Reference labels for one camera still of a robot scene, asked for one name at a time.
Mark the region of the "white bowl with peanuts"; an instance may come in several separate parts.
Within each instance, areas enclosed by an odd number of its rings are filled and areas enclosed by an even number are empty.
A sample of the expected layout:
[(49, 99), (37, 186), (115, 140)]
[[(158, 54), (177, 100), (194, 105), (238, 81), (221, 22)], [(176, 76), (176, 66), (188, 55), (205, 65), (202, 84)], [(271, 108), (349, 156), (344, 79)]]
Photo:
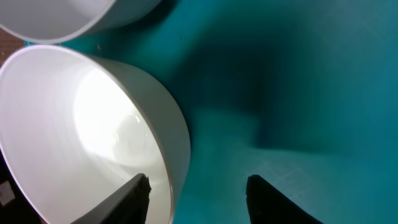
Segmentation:
[(71, 223), (137, 174), (147, 223), (172, 223), (190, 164), (185, 118), (152, 75), (54, 45), (1, 67), (1, 151), (35, 211)]

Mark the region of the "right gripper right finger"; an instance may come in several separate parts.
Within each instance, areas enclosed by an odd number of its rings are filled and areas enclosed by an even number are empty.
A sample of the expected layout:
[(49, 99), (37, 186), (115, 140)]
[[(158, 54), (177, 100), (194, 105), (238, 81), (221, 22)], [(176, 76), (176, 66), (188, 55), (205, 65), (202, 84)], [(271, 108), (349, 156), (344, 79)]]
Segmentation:
[(251, 224), (319, 224), (260, 175), (251, 175), (246, 184), (246, 203)]

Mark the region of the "grey bowl with rice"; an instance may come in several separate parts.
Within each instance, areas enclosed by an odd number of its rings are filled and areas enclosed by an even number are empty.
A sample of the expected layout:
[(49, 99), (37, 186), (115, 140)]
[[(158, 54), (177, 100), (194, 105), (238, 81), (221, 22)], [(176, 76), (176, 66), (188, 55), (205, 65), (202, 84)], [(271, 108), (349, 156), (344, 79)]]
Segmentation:
[(1, 28), (36, 44), (58, 44), (125, 26), (160, 0), (1, 0)]

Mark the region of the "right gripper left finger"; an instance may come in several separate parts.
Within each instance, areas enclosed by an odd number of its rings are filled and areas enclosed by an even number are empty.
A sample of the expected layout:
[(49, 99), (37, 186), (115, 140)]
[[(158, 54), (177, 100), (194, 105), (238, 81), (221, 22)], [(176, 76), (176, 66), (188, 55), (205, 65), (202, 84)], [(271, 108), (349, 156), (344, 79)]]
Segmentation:
[(149, 178), (137, 174), (72, 224), (145, 224), (150, 192)]

